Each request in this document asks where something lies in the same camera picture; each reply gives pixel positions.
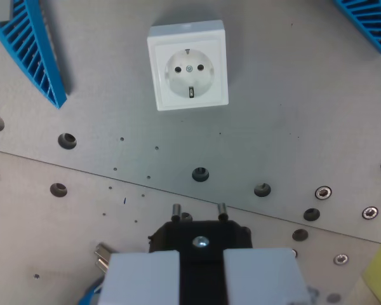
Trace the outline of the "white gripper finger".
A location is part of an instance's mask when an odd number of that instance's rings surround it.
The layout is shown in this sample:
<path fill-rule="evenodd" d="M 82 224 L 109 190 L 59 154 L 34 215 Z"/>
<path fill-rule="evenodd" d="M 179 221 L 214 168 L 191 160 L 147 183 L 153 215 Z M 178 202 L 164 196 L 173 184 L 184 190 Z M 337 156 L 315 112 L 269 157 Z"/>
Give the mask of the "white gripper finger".
<path fill-rule="evenodd" d="M 112 254 L 98 303 L 179 304 L 179 252 Z"/>
<path fill-rule="evenodd" d="M 307 284 L 290 248 L 224 250 L 229 304 L 311 304 Z"/>

